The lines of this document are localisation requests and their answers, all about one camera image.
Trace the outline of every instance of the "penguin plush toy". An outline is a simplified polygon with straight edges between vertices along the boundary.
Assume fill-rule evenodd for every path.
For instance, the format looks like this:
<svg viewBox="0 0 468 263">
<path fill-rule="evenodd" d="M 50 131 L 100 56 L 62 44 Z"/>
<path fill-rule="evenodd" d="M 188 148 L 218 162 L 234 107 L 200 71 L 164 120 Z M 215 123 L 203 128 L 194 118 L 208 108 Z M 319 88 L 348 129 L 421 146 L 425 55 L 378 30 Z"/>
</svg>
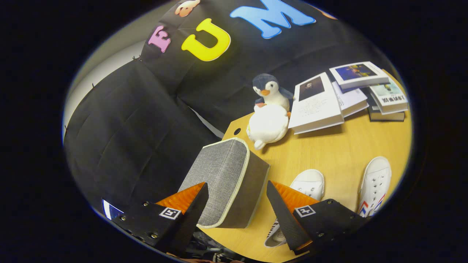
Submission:
<svg viewBox="0 0 468 263">
<path fill-rule="evenodd" d="M 292 100 L 294 95 L 280 87 L 278 80 L 274 76 L 262 73 L 253 79 L 252 84 L 254 91 L 261 96 L 261 98 L 255 101 L 255 104 L 279 105 L 286 110 L 288 117 L 291 116 L 289 100 Z"/>
</svg>

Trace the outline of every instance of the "black cloth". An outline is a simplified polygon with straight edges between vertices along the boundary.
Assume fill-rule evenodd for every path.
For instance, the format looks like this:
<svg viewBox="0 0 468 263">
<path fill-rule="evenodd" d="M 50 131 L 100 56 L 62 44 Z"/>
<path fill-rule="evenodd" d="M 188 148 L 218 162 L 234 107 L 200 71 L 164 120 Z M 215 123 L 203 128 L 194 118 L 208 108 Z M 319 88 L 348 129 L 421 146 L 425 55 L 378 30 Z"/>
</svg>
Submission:
<svg viewBox="0 0 468 263">
<path fill-rule="evenodd" d="M 64 139 L 68 165 L 91 205 L 102 212 L 101 199 L 125 210 L 142 201 L 157 202 L 175 192 L 200 149 L 219 141 L 194 109 L 225 132 L 230 122 L 253 111 L 258 95 L 252 80 L 261 73 L 275 76 L 280 86 L 294 86 L 329 68 L 372 61 L 394 73 L 389 60 L 357 31 L 332 20 L 298 0 L 286 4 L 316 19 L 281 34 L 261 31 L 229 14 L 240 6 L 265 9 L 260 1 L 203 0 L 186 17 L 172 7 L 154 28 L 164 26 L 171 43 L 162 53 L 149 45 L 141 61 L 132 61 L 100 81 L 73 113 Z M 216 38 L 195 28 L 206 18 L 231 37 L 219 58 L 205 62 L 182 51 L 195 34 L 207 47 Z"/>
<path fill-rule="evenodd" d="M 176 193 L 200 149 L 216 141 L 141 61 L 132 61 L 83 98 L 64 147 L 79 188 L 103 212 L 102 198 L 125 211 Z"/>
</svg>

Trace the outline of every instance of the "book cover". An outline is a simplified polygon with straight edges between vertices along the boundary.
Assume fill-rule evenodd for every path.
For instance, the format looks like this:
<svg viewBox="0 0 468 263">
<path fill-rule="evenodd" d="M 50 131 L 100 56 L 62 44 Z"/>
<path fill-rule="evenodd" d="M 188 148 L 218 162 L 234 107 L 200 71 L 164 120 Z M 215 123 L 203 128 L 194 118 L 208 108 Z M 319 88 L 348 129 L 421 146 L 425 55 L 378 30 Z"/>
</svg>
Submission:
<svg viewBox="0 0 468 263">
<path fill-rule="evenodd" d="M 370 61 L 336 66 L 330 68 L 330 71 L 342 91 L 389 83 L 388 76 Z"/>
<path fill-rule="evenodd" d="M 405 112 L 396 112 L 390 114 L 382 114 L 375 99 L 372 97 L 372 91 L 369 88 L 362 89 L 362 92 L 367 96 L 367 103 L 369 107 L 367 111 L 369 113 L 369 120 L 371 122 L 380 122 L 380 121 L 404 121 L 405 120 Z"/>
<path fill-rule="evenodd" d="M 343 93 L 336 81 L 332 82 L 331 85 L 336 93 L 343 117 L 348 117 L 369 107 L 367 96 L 360 89 Z"/>
<path fill-rule="evenodd" d="M 294 134 L 344 122 L 330 79 L 325 72 L 296 85 L 288 128 Z"/>
<path fill-rule="evenodd" d="M 393 79 L 390 78 L 389 84 L 373 85 L 369 89 L 383 115 L 408 109 L 408 100 Z"/>
</svg>

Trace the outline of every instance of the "blue letter m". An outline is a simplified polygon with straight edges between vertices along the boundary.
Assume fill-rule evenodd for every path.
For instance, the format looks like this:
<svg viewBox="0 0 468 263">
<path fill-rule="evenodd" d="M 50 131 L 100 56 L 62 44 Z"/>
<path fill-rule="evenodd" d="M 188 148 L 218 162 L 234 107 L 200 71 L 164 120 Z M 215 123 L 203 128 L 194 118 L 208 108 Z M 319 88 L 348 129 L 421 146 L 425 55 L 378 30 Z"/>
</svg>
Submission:
<svg viewBox="0 0 468 263">
<path fill-rule="evenodd" d="M 231 12 L 230 17 L 240 17 L 262 32 L 262 37 L 265 39 L 272 38 L 281 33 L 281 28 L 272 27 L 265 21 L 280 25 L 285 28 L 291 28 L 285 15 L 289 16 L 292 22 L 298 26 L 315 23 L 315 19 L 307 16 L 299 10 L 281 2 L 280 0 L 260 0 L 265 6 L 265 9 L 256 7 L 239 7 Z"/>
</svg>

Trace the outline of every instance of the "yellow letter u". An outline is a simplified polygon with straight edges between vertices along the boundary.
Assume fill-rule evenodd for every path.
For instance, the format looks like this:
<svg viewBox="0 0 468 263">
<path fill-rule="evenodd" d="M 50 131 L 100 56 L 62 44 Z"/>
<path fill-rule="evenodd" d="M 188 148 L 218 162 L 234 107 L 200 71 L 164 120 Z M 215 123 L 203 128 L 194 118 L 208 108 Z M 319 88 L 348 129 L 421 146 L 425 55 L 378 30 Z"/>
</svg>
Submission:
<svg viewBox="0 0 468 263">
<path fill-rule="evenodd" d="M 212 61 L 219 58 L 231 44 L 231 36 L 222 28 L 211 23 L 211 18 L 203 20 L 198 24 L 197 31 L 205 30 L 217 38 L 218 43 L 212 48 L 207 48 L 195 39 L 195 35 L 188 36 L 182 43 L 182 50 L 188 50 L 202 61 Z"/>
</svg>

